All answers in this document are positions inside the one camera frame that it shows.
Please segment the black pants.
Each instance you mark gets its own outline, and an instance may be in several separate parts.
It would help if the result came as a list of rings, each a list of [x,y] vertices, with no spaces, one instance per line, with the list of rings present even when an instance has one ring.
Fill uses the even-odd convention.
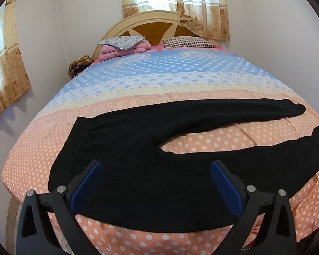
[[[219,99],[168,102],[77,118],[55,159],[48,189],[67,185],[89,163],[103,165],[82,215],[132,230],[184,233],[234,224],[243,203],[211,169],[221,161],[245,185],[294,196],[319,170],[319,127],[273,146],[175,154],[167,140],[234,123],[300,116],[290,100]]]

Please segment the beige side window curtain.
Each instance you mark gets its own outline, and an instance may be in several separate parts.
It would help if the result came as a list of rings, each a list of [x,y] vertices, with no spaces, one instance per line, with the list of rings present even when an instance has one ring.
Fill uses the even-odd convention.
[[[15,22],[16,0],[0,7],[0,115],[30,88]]]

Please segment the striped pillow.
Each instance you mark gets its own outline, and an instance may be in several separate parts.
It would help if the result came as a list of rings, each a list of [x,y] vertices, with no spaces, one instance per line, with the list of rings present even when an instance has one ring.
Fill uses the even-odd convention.
[[[176,36],[163,40],[165,48],[214,48],[215,45],[201,37]]]

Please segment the polka dot bed quilt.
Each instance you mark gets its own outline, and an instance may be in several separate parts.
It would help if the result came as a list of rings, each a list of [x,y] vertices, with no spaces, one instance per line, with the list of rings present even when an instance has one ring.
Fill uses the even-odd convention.
[[[10,151],[1,178],[21,203],[29,189],[45,193],[51,166],[77,117],[93,118],[136,106],[216,98],[289,99],[304,104],[292,119],[251,122],[179,136],[161,146],[176,154],[270,146],[311,135],[319,113],[296,92],[245,59],[217,49],[163,49],[119,57],[70,80],[30,122]],[[319,231],[319,171],[291,199],[296,238]],[[155,234],[76,217],[101,254],[211,254],[231,226],[203,232]]]

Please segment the grey patterned pillow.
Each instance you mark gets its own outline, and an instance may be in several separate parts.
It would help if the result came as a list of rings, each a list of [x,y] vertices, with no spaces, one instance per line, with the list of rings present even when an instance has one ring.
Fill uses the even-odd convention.
[[[145,39],[143,36],[119,36],[103,39],[97,45],[108,45],[120,50],[128,50],[142,42]]]

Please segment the cream wooden headboard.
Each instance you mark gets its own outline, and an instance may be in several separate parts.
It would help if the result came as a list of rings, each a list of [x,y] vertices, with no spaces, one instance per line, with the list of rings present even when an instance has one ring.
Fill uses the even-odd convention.
[[[164,39],[176,36],[194,36],[180,21],[179,13],[171,11],[145,11],[137,13],[117,23],[102,39],[119,36],[143,36],[152,46],[164,47]],[[216,40],[205,39],[219,48]]]

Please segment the beige curtain behind headboard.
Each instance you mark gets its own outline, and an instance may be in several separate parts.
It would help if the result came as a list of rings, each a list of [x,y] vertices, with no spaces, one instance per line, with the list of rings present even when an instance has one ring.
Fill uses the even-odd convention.
[[[192,33],[212,40],[229,41],[229,17],[226,0],[121,0],[122,16],[144,11],[172,11]]]

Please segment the folded pink blanket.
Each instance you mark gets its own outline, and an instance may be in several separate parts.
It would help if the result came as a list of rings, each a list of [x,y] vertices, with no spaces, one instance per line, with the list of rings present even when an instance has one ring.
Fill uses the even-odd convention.
[[[109,59],[114,59],[117,57],[123,57],[130,54],[143,53],[151,49],[151,44],[148,40],[143,40],[136,44],[134,48],[128,50],[117,49],[112,46],[104,45],[101,49],[101,53],[98,56],[97,61],[103,62]]]

